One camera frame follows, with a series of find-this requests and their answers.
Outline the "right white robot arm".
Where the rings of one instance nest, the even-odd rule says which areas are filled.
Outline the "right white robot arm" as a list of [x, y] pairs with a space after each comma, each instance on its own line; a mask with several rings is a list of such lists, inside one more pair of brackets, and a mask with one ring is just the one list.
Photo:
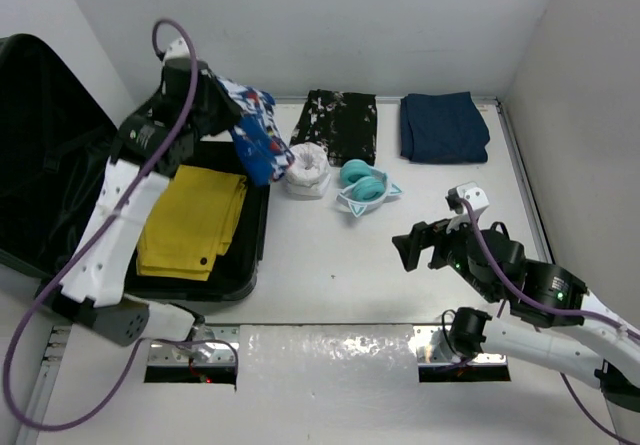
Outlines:
[[473, 307], [460, 307], [447, 333], [449, 349], [464, 358], [506, 353], [570, 375], [601, 391], [609, 402], [639, 409], [639, 331], [611, 312], [568, 270], [526, 257], [504, 223], [475, 231], [468, 222], [419, 222], [392, 243], [406, 271], [422, 251], [432, 270], [453, 269], [485, 301], [506, 301], [511, 326]]

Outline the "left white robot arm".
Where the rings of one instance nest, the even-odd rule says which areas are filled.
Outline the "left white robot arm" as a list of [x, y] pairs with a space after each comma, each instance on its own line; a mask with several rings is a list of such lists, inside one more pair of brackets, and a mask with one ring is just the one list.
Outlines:
[[42, 289], [45, 306], [121, 346], [190, 340], [201, 317], [130, 296], [125, 279], [144, 225], [179, 166], [203, 137], [238, 117], [205, 61], [165, 57], [159, 88], [119, 127], [76, 251]]

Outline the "navy garment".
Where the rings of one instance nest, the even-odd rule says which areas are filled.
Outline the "navy garment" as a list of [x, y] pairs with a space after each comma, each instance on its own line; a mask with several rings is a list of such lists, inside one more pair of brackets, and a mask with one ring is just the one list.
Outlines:
[[401, 156], [432, 165], [488, 161], [488, 127], [468, 92], [411, 93], [400, 101]]

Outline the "yellow pants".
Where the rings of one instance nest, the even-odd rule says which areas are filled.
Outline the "yellow pants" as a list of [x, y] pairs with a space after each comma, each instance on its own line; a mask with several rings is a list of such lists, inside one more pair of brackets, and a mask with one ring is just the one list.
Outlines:
[[243, 175], [180, 166], [141, 233], [137, 274], [206, 281], [230, 248], [247, 190]]

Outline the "blue white patterned shorts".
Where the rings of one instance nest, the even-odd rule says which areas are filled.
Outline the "blue white patterned shorts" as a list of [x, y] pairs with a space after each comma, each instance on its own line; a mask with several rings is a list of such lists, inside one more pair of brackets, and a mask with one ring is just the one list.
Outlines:
[[236, 153], [256, 186], [268, 186], [284, 177], [295, 157], [275, 121], [275, 100], [267, 92], [217, 76], [240, 118], [230, 134]]

